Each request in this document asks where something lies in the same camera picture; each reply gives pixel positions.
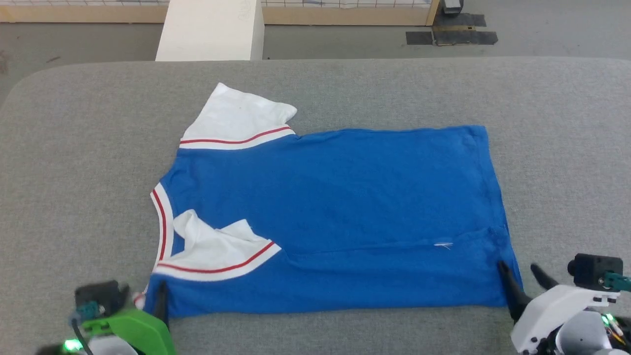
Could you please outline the lemon-print grid partition panel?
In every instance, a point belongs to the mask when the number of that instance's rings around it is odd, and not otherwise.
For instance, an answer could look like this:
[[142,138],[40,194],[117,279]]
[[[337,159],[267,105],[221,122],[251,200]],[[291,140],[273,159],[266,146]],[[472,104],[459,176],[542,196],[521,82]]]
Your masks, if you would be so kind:
[[431,26],[440,0],[0,0],[0,23],[164,23],[230,11],[239,20],[261,13],[267,25]]

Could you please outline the blue white red-striped t-shirt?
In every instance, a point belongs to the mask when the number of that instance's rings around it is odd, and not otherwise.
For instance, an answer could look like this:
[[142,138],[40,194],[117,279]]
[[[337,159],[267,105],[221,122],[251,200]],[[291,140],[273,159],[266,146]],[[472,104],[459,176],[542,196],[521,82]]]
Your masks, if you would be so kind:
[[219,83],[151,193],[159,245],[135,305],[171,317],[505,307],[519,287],[487,129],[298,135],[297,114]]

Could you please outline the white rectangular box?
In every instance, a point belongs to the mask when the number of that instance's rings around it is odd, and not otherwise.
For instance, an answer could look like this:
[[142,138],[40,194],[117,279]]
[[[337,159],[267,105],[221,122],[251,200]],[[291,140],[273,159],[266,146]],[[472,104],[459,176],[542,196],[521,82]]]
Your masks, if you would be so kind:
[[262,59],[261,0],[170,0],[157,62]]

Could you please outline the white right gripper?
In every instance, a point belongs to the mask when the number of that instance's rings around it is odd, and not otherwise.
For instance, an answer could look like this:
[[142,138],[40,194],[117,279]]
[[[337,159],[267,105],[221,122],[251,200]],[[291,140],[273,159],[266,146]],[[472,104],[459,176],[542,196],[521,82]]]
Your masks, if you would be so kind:
[[534,355],[539,342],[555,329],[586,308],[607,307],[620,296],[619,292],[559,285],[538,264],[531,264],[530,272],[537,283],[548,290],[531,301],[516,281],[509,265],[501,260],[497,267],[509,314],[516,322],[511,341],[519,354],[527,351],[529,355]]

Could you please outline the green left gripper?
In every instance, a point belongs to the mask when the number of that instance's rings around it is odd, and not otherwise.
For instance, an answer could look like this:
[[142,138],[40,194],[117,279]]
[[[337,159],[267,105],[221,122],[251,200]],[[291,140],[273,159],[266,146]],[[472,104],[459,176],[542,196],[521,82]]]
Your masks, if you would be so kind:
[[168,287],[161,282],[155,292],[153,313],[124,309],[106,318],[81,324],[88,335],[90,355],[176,355],[169,329]]

